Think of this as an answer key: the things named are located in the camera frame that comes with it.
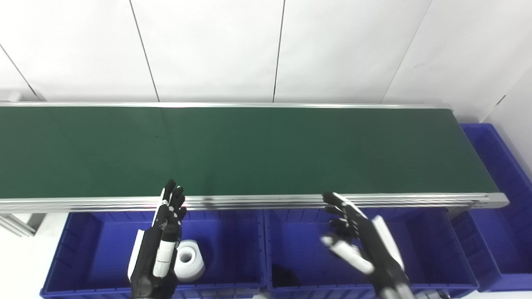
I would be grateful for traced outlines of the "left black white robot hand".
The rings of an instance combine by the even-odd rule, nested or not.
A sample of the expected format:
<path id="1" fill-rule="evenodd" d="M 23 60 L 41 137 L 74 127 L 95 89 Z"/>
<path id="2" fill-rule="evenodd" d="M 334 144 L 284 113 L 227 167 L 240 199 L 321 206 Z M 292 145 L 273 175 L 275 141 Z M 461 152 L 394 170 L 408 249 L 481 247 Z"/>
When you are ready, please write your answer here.
<path id="1" fill-rule="evenodd" d="M 187 208 L 184 190 L 171 179 L 161 191 L 152 225 L 139 230 L 128 265 L 131 299 L 170 299 L 178 286 L 174 271 Z"/>

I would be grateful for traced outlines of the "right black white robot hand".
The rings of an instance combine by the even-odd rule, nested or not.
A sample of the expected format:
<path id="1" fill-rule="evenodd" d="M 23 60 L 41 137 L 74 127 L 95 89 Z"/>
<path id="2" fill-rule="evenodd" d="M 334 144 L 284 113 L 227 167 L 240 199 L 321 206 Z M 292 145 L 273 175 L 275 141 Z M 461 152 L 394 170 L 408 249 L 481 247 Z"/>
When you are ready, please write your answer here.
<path id="1" fill-rule="evenodd" d="M 368 218 L 346 197 L 324 192 L 325 211 L 338 215 L 334 229 L 320 237 L 333 254 L 363 273 L 379 299 L 412 299 L 410 280 L 397 243 L 382 216 Z"/>

